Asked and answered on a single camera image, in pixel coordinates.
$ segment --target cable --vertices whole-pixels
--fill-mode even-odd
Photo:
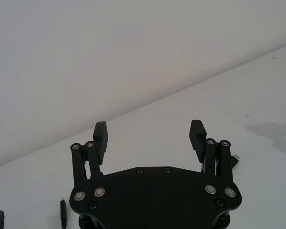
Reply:
[[[4,212],[0,210],[0,229],[4,228]]]
[[[61,227],[62,229],[67,228],[67,207],[63,198],[61,198]]]

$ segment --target white surface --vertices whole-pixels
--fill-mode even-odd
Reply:
[[[0,0],[0,165],[286,44],[286,0]]]
[[[231,229],[286,229],[286,47],[107,123],[104,174],[136,166],[199,170],[188,138],[191,119],[208,136],[232,143],[243,203]],[[60,228],[59,201],[73,188],[75,135],[0,167],[0,209],[6,229]],[[77,215],[68,209],[68,228]]]

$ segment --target screw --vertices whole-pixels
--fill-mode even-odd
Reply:
[[[235,197],[236,196],[236,192],[231,189],[230,187],[226,187],[225,188],[225,193],[229,196],[229,197]]]
[[[207,193],[210,193],[210,194],[216,193],[216,188],[213,185],[206,185],[205,190]]]
[[[143,173],[143,169],[142,169],[142,168],[138,168],[138,169],[137,169],[137,173],[138,173],[138,174],[142,174],[142,173]]]
[[[216,206],[218,206],[220,208],[222,208],[225,205],[221,199],[215,200],[215,204],[216,204]]]
[[[80,201],[80,200],[82,200],[82,199],[85,198],[85,195],[86,195],[85,192],[79,191],[79,192],[75,193],[74,199],[75,199],[76,201]]]
[[[97,204],[95,202],[92,202],[89,204],[89,210],[94,211],[97,208]]]
[[[164,171],[165,173],[170,173],[170,172],[171,172],[171,169],[168,168],[168,167],[166,167],[166,168],[163,169],[163,171]]]
[[[206,142],[209,143],[210,145],[214,144],[214,141],[212,139],[208,139]]]
[[[102,187],[97,187],[95,190],[94,190],[94,195],[96,197],[101,197],[102,195],[105,194],[105,189],[102,188]]]
[[[72,146],[72,149],[78,149],[80,146],[78,144]]]
[[[227,142],[222,142],[221,143],[223,146],[229,146],[229,143],[227,143]]]

